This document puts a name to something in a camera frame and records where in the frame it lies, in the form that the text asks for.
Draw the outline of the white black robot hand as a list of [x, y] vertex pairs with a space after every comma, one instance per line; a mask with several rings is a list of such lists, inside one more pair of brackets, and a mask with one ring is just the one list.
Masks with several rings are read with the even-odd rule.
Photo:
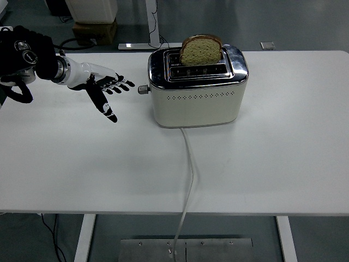
[[71, 90], [85, 90], [96, 109], [116, 123], [118, 118], [112, 111], [105, 94], [128, 91], [135, 84], [107, 67], [86, 62], [77, 63], [67, 57], [65, 61], [69, 75], [64, 78], [63, 84]]

